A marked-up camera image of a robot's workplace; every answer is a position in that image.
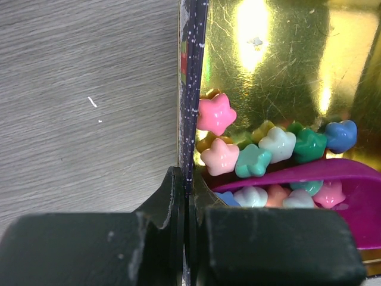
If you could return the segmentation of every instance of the gold reflective surface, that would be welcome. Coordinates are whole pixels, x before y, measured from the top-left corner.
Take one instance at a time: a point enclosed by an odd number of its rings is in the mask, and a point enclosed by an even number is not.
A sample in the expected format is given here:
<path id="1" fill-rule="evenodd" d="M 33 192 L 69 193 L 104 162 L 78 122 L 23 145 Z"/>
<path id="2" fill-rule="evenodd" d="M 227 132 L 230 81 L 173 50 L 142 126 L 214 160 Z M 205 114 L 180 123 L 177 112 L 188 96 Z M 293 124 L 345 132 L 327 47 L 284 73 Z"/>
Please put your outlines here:
<path id="1" fill-rule="evenodd" d="M 201 94 L 228 95 L 238 118 L 225 135 L 338 115 L 358 125 L 358 143 L 328 157 L 381 170 L 380 3 L 210 0 Z"/>

